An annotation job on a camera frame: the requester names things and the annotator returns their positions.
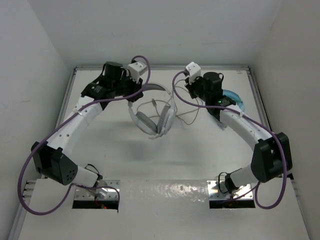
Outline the white grey headphones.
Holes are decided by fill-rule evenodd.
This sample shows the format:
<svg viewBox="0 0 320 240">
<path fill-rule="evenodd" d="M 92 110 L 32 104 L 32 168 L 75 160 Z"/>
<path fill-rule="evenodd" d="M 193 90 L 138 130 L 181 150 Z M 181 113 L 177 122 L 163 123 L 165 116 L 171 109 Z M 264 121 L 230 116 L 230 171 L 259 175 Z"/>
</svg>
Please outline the white grey headphones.
<svg viewBox="0 0 320 240">
<path fill-rule="evenodd" d="M 141 111 L 135 113 L 132 109 L 133 103 L 128 102 L 128 112 L 134 124 L 142 132 L 149 135 L 150 139 L 157 139 L 166 135 L 172 128 L 177 113 L 176 102 L 172 91 L 161 84 L 147 83 L 143 87 L 143 91 L 164 91 L 169 95 L 169 100 L 165 103 L 157 123 Z"/>
</svg>

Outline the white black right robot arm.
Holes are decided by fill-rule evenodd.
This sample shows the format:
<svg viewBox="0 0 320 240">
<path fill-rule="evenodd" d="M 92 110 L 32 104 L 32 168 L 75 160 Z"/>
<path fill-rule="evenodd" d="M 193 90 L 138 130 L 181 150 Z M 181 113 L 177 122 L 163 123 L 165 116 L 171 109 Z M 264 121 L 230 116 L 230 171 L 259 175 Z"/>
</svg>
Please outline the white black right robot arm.
<svg viewBox="0 0 320 240">
<path fill-rule="evenodd" d="M 185 87 L 191 98 L 204 101 L 209 114 L 235 131 L 253 151 L 249 165 L 226 174 L 221 193 L 231 194 L 239 187 L 254 182 L 266 183 L 283 174 L 284 166 L 287 171 L 292 169 L 288 136 L 282 132 L 270 133 L 250 121 L 244 114 L 245 104 L 241 97 L 222 88 L 222 73 L 207 72 L 204 75 L 197 73 L 186 76 Z"/>
</svg>

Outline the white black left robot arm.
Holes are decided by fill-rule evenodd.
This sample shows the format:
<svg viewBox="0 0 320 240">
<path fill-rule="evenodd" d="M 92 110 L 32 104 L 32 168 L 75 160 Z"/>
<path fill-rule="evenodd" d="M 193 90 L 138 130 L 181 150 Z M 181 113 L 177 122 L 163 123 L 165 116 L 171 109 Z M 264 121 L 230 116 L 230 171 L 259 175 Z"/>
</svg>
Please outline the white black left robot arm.
<svg viewBox="0 0 320 240">
<path fill-rule="evenodd" d="M 136 100 L 142 97 L 143 80 L 148 65 L 133 60 L 127 67 L 107 61 L 101 74 L 81 92 L 72 112 L 50 137 L 35 142 L 31 150 L 36 170 L 64 186 L 75 184 L 93 188 L 101 178 L 98 173 L 74 163 L 72 150 L 85 129 L 119 97 Z"/>
</svg>

